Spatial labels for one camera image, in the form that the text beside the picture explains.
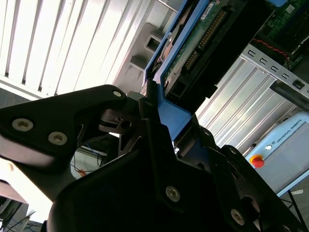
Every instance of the bolt head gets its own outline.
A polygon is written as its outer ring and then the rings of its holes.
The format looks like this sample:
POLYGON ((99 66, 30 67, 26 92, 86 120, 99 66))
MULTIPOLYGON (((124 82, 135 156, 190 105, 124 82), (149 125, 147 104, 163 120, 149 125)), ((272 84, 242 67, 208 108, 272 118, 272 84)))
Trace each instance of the bolt head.
POLYGON ((236 209, 232 209, 231 210, 231 216, 234 219, 235 222, 237 222, 237 224, 243 226, 245 224, 245 219, 243 218, 243 216, 241 215, 241 213, 236 210, 236 209))
POLYGON ((115 90, 115 91, 113 91, 112 93, 113 93, 115 96, 117 96, 117 97, 121 97, 121 93, 119 93, 119 92, 118 92, 118 91, 116 91, 116 90, 115 90))
POLYGON ((33 123, 26 118, 18 118, 12 122, 12 127, 17 131, 29 131, 33 128, 33 123))
POLYGON ((180 193, 173 186, 167 186, 165 189, 165 193, 167 197, 173 202, 178 202, 180 200, 180 193))
POLYGON ((64 145, 68 138, 64 133, 55 131, 49 134, 48 141, 54 145, 64 145))

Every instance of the red button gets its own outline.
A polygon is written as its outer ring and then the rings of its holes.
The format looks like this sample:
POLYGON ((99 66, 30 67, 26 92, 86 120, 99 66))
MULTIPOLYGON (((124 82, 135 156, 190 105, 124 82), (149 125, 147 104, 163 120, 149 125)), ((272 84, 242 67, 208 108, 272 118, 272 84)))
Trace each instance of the red button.
POLYGON ((261 168, 264 166, 264 161, 260 157, 256 157, 252 160, 252 164, 256 168, 261 168))

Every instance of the circuit board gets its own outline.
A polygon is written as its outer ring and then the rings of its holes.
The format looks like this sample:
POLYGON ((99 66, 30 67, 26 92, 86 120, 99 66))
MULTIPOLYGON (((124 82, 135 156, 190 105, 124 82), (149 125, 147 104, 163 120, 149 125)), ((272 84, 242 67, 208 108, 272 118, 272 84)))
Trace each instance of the circuit board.
POLYGON ((171 79, 176 73, 179 73, 179 70, 181 70, 181 68, 186 64, 186 62, 190 58, 194 57, 194 54, 192 54, 193 50, 196 48, 196 46, 198 46, 199 42, 202 42, 201 39, 203 36, 205 36, 205 32, 208 29, 211 29, 211 24, 213 20, 216 18, 222 7, 226 5, 227 2, 227 0, 217 0, 208 4, 204 14, 197 22, 197 25, 192 30, 190 36, 182 46, 178 55, 171 64, 169 70, 165 74, 164 82, 171 79))
POLYGON ((268 27, 263 30, 263 33, 269 38, 275 39, 305 2, 306 0, 288 0, 268 20, 268 27))

